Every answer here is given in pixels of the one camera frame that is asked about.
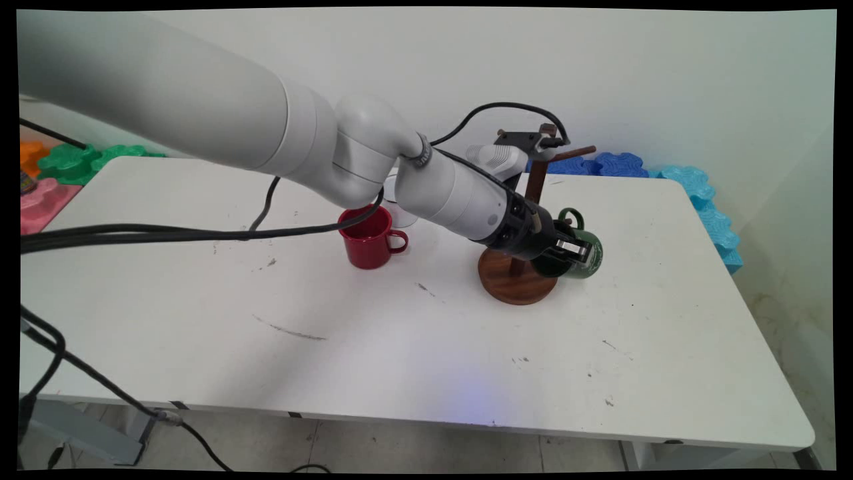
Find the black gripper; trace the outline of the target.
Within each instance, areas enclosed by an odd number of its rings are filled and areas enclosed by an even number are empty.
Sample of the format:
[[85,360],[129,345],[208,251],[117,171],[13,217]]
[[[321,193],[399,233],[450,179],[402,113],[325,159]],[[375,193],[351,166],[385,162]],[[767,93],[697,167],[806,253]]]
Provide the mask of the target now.
[[594,256],[594,243],[521,195],[509,195],[503,216],[490,234],[490,248],[522,261],[550,250],[553,261],[569,265],[588,265]]

